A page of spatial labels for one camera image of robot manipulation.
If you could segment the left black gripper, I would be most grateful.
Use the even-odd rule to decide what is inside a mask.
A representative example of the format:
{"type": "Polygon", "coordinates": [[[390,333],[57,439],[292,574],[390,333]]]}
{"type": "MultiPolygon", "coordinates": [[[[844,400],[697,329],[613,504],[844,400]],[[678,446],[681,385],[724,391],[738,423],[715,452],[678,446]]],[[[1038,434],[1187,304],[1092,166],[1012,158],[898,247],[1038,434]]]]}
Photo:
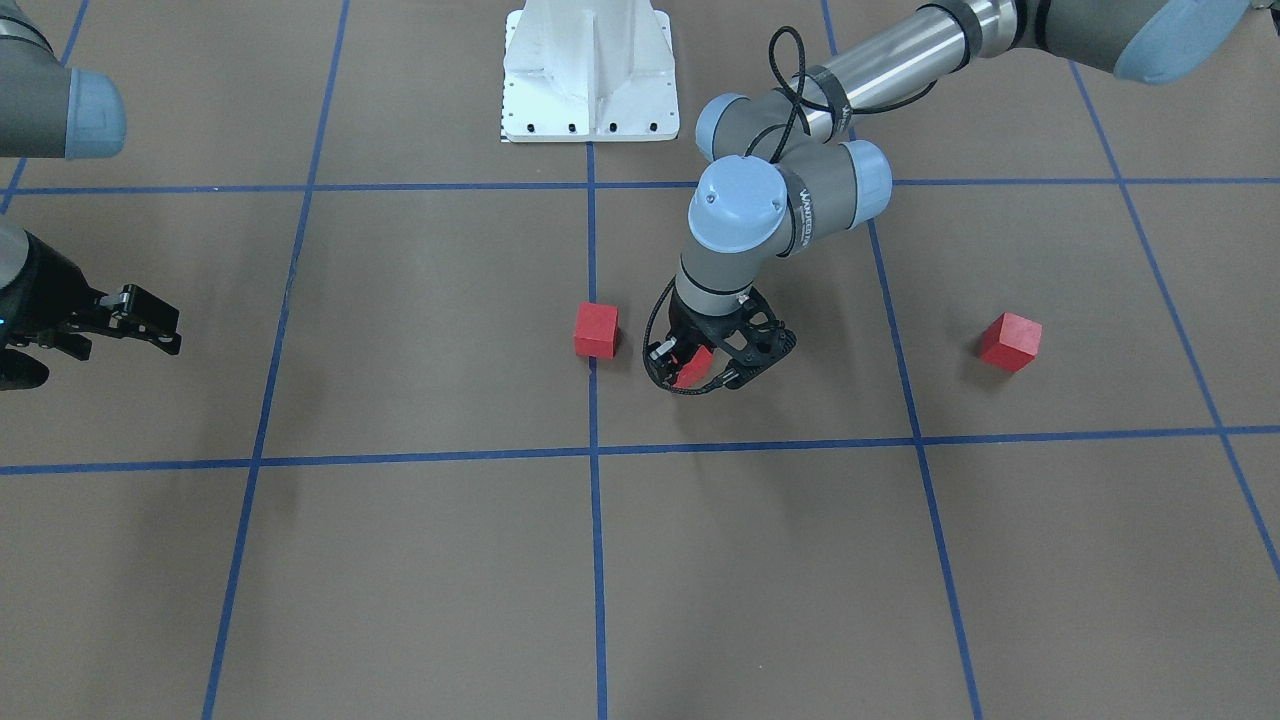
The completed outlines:
{"type": "Polygon", "coordinates": [[[669,300],[669,340],[650,342],[644,348],[644,368],[658,387],[689,387],[682,380],[685,368],[699,347],[722,350],[730,360],[716,377],[719,387],[740,389],[771,369],[797,345],[797,337],[777,318],[758,290],[746,299],[731,301],[723,316],[698,313],[675,291],[669,300]]]}

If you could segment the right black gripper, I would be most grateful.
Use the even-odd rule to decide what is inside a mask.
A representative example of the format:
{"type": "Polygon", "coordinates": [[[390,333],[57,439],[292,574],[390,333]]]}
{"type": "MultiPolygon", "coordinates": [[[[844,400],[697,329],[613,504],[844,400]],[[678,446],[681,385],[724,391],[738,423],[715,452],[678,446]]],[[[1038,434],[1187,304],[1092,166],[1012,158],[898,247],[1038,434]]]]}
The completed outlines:
{"type": "Polygon", "coordinates": [[[140,340],[177,356],[180,311],[137,284],[105,295],[88,286],[81,269],[29,232],[4,232],[1,389],[35,389],[50,370],[18,348],[37,346],[87,361],[97,331],[115,340],[140,340]]]}

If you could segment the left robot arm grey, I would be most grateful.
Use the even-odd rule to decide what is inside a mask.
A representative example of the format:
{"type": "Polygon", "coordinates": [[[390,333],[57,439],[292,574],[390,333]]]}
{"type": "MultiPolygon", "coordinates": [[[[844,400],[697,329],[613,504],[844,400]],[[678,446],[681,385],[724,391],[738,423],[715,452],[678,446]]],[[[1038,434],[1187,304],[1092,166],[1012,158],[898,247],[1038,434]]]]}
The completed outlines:
{"type": "Polygon", "coordinates": [[[1014,49],[1047,53],[1143,85],[1203,64],[1240,24],[1248,1],[928,1],[828,61],[771,70],[759,97],[724,94],[701,110],[707,159],[687,210],[689,240],[655,302],[669,331],[643,336],[649,379],[672,395],[736,389],[783,359],[795,333],[755,282],[769,258],[877,218],[893,176],[858,120],[896,111],[943,77],[1014,49]]]}

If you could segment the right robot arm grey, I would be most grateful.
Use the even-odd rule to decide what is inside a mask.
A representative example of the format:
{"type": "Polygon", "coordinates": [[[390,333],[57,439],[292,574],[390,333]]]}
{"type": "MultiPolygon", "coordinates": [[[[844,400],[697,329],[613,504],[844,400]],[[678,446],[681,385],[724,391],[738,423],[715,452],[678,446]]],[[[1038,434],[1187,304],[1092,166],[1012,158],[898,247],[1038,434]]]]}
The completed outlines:
{"type": "MultiPolygon", "coordinates": [[[[4,158],[113,158],[127,137],[125,108],[104,74],[69,67],[17,1],[1,4],[4,158]]],[[[137,286],[104,292],[24,227],[1,223],[1,388],[35,389],[49,368],[26,347],[86,361],[90,334],[141,340],[168,355],[182,347],[180,311],[137,286]]]]}

